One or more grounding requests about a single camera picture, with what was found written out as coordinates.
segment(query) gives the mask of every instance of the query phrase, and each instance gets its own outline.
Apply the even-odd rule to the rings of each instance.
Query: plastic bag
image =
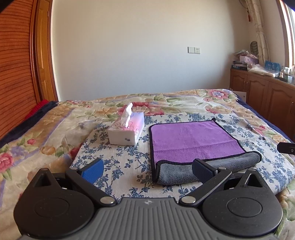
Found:
[[[252,65],[252,68],[248,68],[248,72],[254,72],[254,73],[258,73],[260,75],[269,76],[269,77],[277,77],[279,74],[279,73],[268,71],[259,64]]]

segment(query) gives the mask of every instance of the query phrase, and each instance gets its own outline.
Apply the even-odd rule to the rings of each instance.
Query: white tissue box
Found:
[[[128,127],[121,127],[119,117],[108,129],[109,141],[113,145],[135,146],[145,126],[143,112],[132,113]]]

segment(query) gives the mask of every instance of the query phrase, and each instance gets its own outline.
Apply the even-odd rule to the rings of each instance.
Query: tissue box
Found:
[[[240,61],[245,62],[245,63],[252,63],[255,65],[259,63],[259,59],[251,58],[251,57],[247,57],[247,56],[240,56]]]
[[[121,117],[119,117],[108,129],[110,144],[135,146],[145,126],[143,112],[132,113],[128,127],[121,127]]]

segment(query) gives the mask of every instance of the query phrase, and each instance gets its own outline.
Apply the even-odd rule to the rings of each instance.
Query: curtain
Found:
[[[263,18],[259,0],[246,0],[251,20],[254,22],[257,35],[259,64],[264,66],[266,60],[269,60],[267,43],[263,31]]]

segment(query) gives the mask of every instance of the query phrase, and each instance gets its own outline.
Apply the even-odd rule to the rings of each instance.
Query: floral bedspread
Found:
[[[104,160],[106,171],[96,185],[117,198],[123,194],[125,197],[152,197],[152,188],[157,187],[161,197],[170,195],[177,199],[198,186],[191,183],[162,187],[151,182],[148,132],[142,133],[141,144],[136,147],[112,148],[108,144],[106,129],[122,114],[129,102],[133,102],[133,111],[145,113],[146,126],[215,117],[245,150],[257,150],[262,154],[263,161],[257,169],[274,193],[283,190],[294,175],[294,159],[276,151],[276,144],[287,140],[238,104],[236,96],[229,90],[132,94],[94,101],[61,102],[22,137],[0,149],[1,240],[15,240],[20,236],[13,220],[13,208],[35,173],[42,167],[48,167],[52,172],[64,171],[77,154],[74,161],[77,166],[85,165],[96,156]],[[128,176],[130,188],[120,194],[116,183]],[[278,195],[284,209],[284,219],[278,231],[282,239],[292,239],[294,235],[291,232],[295,212],[294,186],[292,181]]]

